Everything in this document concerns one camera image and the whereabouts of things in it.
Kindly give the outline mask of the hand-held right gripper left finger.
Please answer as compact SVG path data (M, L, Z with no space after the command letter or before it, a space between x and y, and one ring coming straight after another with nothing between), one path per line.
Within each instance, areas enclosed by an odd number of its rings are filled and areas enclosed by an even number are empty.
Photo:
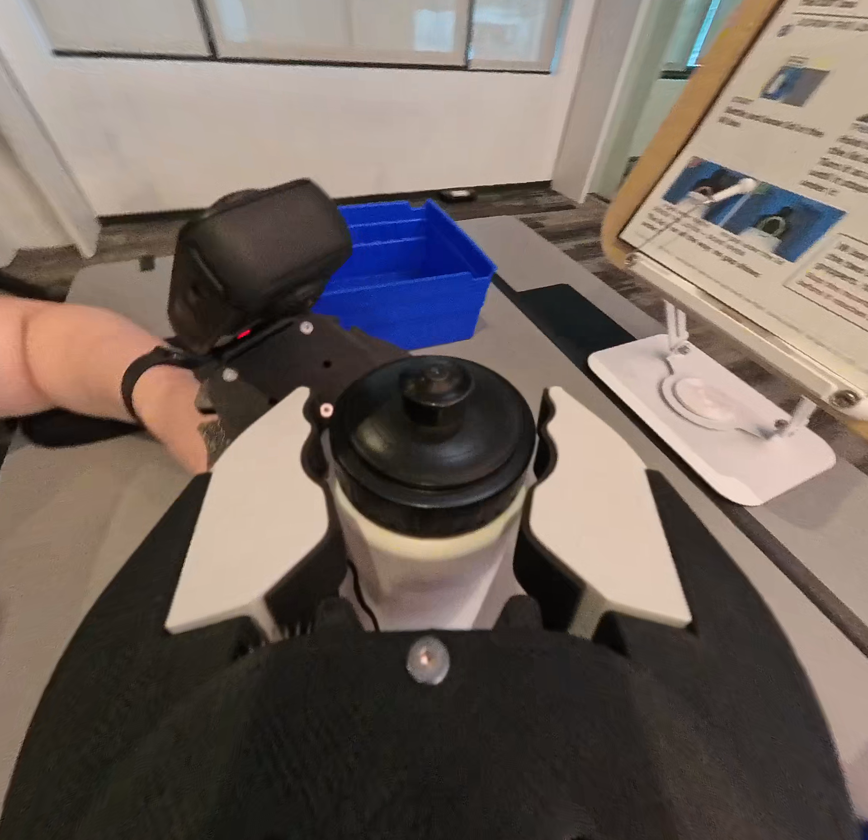
M248 618L262 633L311 624L346 573L340 523L323 480L306 471L321 454L300 387L259 418L212 467L165 627L191 632Z

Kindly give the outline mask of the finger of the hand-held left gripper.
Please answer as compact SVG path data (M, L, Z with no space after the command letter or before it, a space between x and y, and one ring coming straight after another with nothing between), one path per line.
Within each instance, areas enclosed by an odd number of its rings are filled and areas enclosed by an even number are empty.
M340 596L347 600L355 611L362 627L369 632L379 632L378 618L363 593L359 569L352 559L345 563L345 575L340 585Z

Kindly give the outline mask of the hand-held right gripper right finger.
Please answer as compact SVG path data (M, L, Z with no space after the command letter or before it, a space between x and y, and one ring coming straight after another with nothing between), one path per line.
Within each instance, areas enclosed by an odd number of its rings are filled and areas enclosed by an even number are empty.
M537 434L513 571L543 628L593 637L619 613L686 629L692 614L642 458L561 387L543 391Z

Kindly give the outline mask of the white plastic bottle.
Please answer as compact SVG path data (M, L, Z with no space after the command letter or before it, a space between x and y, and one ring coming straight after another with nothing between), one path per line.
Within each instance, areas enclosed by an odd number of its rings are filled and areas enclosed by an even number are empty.
M491 629L523 595L513 560L526 499L522 488L491 523L448 538L391 532L363 516L333 481L347 556L382 632Z

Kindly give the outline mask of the blue plastic bin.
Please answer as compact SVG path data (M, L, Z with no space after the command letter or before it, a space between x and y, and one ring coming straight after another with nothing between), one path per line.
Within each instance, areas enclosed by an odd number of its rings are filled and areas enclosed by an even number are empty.
M472 338L496 266L434 201L341 205L353 253L312 311L407 351Z

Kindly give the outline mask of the black bottle lid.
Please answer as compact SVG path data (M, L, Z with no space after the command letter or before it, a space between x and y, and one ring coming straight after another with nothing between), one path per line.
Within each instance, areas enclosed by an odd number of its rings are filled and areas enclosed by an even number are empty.
M336 484L367 520L450 538L490 524L524 486L536 447L528 403L472 361L406 357L353 382L329 425Z

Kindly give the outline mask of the person's left forearm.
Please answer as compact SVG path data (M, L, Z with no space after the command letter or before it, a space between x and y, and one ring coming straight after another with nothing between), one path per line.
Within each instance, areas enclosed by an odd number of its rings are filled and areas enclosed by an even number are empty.
M101 308L2 296L1 416L64 409L135 422L122 380L163 343Z

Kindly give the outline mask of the person's left hand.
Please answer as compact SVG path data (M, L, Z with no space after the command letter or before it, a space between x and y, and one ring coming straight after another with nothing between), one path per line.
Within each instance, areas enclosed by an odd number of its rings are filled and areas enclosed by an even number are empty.
M190 475L208 471L208 449L200 432L207 421L196 407L200 383L192 371L157 366L140 377L133 405L146 431Z

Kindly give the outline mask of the black wristband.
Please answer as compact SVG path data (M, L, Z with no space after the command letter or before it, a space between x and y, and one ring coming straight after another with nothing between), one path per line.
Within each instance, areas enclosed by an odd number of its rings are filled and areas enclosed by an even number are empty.
M136 410L134 394L139 380L152 368L169 367L194 370L201 365L201 359L171 345L156 346L147 353L136 357L125 369L121 379L121 398L124 408L136 424L144 429L145 422Z

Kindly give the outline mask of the black rectangular pad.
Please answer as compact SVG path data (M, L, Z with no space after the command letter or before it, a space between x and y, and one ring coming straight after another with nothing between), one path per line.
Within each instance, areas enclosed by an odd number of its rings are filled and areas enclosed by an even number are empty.
M565 283L516 292L518 308L583 373L590 356L635 337Z

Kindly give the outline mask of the framed glass window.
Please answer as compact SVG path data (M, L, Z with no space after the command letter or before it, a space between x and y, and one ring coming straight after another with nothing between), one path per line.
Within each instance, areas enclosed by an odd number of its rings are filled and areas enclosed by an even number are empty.
M24 0L57 57L548 74L569 0Z

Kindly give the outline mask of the printed instruction sheet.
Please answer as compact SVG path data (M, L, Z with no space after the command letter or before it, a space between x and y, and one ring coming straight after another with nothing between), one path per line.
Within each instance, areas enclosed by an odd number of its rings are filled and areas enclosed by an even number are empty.
M860 389L866 5L786 0L621 234Z

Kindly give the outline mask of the wooden display board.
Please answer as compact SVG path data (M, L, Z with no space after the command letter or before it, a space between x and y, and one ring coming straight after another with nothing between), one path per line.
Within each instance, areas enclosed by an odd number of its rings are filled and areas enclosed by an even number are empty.
M715 102L739 69L746 56L786 0L743 0L733 12L721 36L712 44L707 61L688 81L672 110L663 119L645 152L609 204L601 229L602 249L607 260L643 281L662 299L689 316L702 320L738 350L788 384L809 402L834 417L863 440L867 423L852 410L838 409L832 400L851 388L840 384L836 390L817 389L826 378L834 378L822 364L793 350L785 341L764 330L717 298L667 271L621 239L628 222L639 211L677 156L708 120Z

